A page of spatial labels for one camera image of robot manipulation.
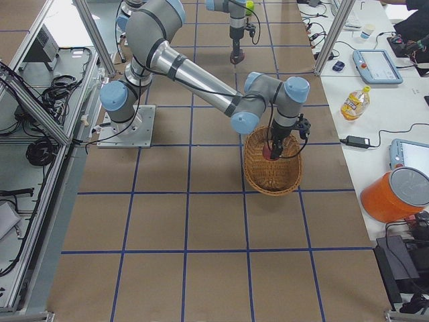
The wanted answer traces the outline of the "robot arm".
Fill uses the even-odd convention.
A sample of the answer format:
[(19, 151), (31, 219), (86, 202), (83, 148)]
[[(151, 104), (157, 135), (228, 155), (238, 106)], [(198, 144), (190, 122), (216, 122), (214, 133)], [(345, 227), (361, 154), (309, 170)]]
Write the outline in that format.
[[(120, 2), (119, 14), (116, 17), (117, 27), (125, 32), (127, 20), (135, 12), (143, 12), (148, 8), (149, 4), (160, 4), (160, 1), (122, 1)], [(240, 46), (240, 41), (244, 37), (245, 31), (249, 32), (252, 43), (256, 44), (259, 41), (260, 34), (257, 40), (254, 40), (256, 27), (249, 23), (249, 17), (253, 14), (252, 1), (205, 1), (205, 6), (208, 11), (223, 12), (229, 14), (229, 37), (232, 39), (233, 49), (230, 55), (232, 64), (238, 64), (244, 60), (245, 55)]]
[(151, 85), (152, 76), (158, 74), (180, 83), (230, 117), (231, 127), (239, 134), (250, 134), (266, 108), (276, 106), (263, 156), (268, 160), (296, 157), (297, 153), (283, 152), (284, 141), (292, 131), (308, 140), (310, 122), (301, 110), (310, 92), (309, 82), (297, 76), (282, 81), (251, 72), (245, 81), (245, 92), (240, 93), (171, 47), (170, 42), (185, 21), (180, 1), (147, 1), (130, 15), (117, 18), (133, 58), (122, 78), (107, 83), (100, 91), (114, 134), (138, 124), (135, 104)]

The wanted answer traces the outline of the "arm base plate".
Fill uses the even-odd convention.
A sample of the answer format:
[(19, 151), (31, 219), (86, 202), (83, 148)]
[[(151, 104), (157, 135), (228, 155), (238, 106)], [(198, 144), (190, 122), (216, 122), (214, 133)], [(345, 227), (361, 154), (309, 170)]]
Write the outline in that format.
[(134, 105), (137, 116), (133, 123), (118, 124), (112, 122), (105, 112), (104, 122), (97, 146), (99, 148), (150, 148), (156, 115), (155, 105)]

